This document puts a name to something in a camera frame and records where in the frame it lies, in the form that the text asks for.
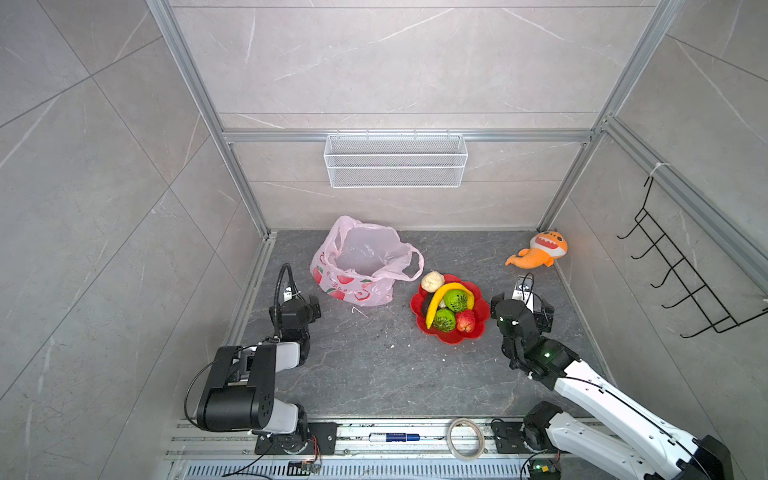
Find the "red flower-shaped bowl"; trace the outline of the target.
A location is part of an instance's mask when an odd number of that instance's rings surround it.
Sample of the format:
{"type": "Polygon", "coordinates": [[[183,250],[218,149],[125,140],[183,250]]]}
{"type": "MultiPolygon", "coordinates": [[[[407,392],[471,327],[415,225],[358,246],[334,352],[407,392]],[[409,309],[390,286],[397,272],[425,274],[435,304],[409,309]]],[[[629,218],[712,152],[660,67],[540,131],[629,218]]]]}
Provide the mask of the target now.
{"type": "Polygon", "coordinates": [[[472,309],[475,316],[475,326],[470,332],[463,332],[454,329],[451,332],[441,332],[434,327],[428,328],[426,325],[426,319],[423,315],[423,306],[429,307],[431,301],[431,293],[425,291],[423,288],[419,288],[418,292],[411,298],[410,309],[416,316],[416,323],[418,328],[427,335],[433,335],[440,339],[441,342],[446,344],[459,344],[464,340],[476,340],[483,336],[486,331],[486,322],[490,318],[490,305],[488,301],[483,297],[481,290],[477,285],[472,282],[465,281],[452,274],[445,274],[445,280],[447,283],[460,283],[471,291],[475,297],[475,304],[472,309]]]}

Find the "red fruit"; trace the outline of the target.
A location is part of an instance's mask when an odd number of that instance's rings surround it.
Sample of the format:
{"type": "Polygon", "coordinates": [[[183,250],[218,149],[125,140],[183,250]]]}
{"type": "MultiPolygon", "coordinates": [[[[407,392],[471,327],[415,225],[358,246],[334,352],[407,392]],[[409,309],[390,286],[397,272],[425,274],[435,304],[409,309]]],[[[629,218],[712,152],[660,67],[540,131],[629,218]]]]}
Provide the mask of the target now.
{"type": "Polygon", "coordinates": [[[456,330],[464,334],[472,333],[476,327],[476,317],[472,310],[464,310],[455,315],[456,330]]]}

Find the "green bumpy fruit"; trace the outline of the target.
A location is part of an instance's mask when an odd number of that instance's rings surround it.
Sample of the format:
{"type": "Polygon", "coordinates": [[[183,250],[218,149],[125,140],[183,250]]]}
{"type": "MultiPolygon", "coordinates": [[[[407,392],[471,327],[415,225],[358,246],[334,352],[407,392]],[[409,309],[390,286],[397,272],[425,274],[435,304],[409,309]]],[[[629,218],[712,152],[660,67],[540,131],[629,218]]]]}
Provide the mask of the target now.
{"type": "Polygon", "coordinates": [[[436,311],[431,327],[439,332],[450,333],[456,329],[456,314],[448,308],[440,308],[436,311]]]}

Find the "pink plastic bag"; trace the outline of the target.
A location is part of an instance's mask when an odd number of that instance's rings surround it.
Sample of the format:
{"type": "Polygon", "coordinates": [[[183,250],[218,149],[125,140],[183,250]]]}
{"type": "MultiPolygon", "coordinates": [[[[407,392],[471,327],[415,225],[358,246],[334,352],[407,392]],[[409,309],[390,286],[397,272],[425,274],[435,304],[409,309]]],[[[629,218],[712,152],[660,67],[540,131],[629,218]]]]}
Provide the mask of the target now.
{"type": "Polygon", "coordinates": [[[417,280],[424,257],[388,226],[339,217],[314,254],[310,273],[322,292],[356,307],[393,300],[398,281],[417,280]]]}

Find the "beige round fruit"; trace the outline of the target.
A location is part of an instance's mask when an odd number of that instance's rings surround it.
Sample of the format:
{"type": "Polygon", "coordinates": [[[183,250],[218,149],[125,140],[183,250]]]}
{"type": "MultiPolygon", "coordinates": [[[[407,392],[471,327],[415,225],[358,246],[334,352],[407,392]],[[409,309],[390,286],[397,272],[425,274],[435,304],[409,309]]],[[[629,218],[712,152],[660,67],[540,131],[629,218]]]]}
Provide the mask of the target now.
{"type": "Polygon", "coordinates": [[[435,293],[445,283],[446,281],[443,274],[437,271],[431,271],[422,277],[420,287],[427,293],[435,293]]]}

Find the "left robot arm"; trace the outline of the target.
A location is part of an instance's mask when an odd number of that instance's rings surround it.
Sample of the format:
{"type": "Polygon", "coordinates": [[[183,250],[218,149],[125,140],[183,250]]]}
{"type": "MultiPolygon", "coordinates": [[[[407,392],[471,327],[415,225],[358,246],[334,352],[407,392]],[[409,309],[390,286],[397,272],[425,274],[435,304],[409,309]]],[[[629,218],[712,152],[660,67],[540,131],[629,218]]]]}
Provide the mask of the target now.
{"type": "Polygon", "coordinates": [[[201,376],[205,382],[195,408],[183,400],[185,419],[213,433],[250,432],[289,455],[311,443],[306,410],[276,397],[279,373],[303,365],[310,352],[309,326],[321,318],[316,296],[287,294],[269,309],[276,335],[249,346],[219,348],[201,376]]]}

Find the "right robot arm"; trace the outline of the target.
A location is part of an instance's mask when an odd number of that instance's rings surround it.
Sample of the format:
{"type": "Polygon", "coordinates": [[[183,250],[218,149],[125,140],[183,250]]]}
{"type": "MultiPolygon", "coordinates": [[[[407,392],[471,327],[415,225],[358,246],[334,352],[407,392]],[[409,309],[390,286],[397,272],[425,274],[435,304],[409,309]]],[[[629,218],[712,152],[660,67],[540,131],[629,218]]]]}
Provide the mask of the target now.
{"type": "Polygon", "coordinates": [[[563,343],[546,337],[529,301],[497,295],[490,314],[502,352],[549,390],[579,405],[603,425],[597,430],[542,402],[524,418],[521,435],[533,452],[565,451],[617,479],[731,479],[729,449],[663,420],[601,377],[563,343]]]}

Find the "orange shark plush toy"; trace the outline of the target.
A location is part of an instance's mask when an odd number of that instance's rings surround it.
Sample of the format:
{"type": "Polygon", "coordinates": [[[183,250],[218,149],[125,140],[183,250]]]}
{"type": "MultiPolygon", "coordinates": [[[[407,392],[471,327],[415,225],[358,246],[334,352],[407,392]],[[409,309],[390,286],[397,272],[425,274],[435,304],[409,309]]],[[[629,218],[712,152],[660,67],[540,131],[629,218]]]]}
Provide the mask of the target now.
{"type": "Polygon", "coordinates": [[[510,256],[505,264],[521,269],[535,269],[540,266],[551,267],[555,260],[565,256],[568,244],[557,231],[544,231],[536,234],[529,242],[529,247],[510,256]]]}

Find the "white tape roll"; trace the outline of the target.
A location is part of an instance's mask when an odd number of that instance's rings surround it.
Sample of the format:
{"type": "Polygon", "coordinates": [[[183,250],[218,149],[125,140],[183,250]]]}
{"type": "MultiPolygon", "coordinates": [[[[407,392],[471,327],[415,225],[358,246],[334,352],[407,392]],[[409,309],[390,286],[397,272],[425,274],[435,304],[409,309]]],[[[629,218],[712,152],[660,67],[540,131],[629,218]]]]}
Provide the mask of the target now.
{"type": "Polygon", "coordinates": [[[449,423],[445,442],[448,452],[462,462],[478,460],[486,452],[482,428],[468,418],[457,418],[449,423]]]}

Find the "blue white marker pen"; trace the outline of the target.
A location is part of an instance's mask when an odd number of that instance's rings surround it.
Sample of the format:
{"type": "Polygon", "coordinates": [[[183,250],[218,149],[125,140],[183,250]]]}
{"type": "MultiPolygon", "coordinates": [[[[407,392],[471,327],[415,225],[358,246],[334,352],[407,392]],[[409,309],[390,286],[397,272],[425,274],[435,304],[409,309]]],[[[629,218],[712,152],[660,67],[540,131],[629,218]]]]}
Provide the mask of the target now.
{"type": "Polygon", "coordinates": [[[371,433],[368,436],[368,440],[371,443],[407,443],[407,442],[419,442],[421,437],[416,433],[404,433],[404,432],[382,432],[371,433]]]}

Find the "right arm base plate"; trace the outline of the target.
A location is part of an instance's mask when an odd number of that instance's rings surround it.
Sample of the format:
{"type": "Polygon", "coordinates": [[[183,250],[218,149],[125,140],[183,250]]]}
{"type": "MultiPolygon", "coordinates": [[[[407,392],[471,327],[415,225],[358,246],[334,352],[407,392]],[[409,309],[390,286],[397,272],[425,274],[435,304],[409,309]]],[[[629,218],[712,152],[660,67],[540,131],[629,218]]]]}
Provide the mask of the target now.
{"type": "Polygon", "coordinates": [[[489,426],[498,453],[554,454],[559,451],[547,436],[545,423],[528,420],[506,421],[494,418],[489,426]]]}

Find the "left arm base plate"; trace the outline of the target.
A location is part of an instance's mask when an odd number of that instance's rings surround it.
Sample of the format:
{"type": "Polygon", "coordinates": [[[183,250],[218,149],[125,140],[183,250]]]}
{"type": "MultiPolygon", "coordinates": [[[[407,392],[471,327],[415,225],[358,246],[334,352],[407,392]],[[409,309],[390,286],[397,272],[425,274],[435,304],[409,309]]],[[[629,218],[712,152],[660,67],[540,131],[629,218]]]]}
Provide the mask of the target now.
{"type": "Polygon", "coordinates": [[[257,436],[256,455],[315,455],[322,456],[335,452],[339,424],[335,422],[310,422],[294,433],[257,436]]]}

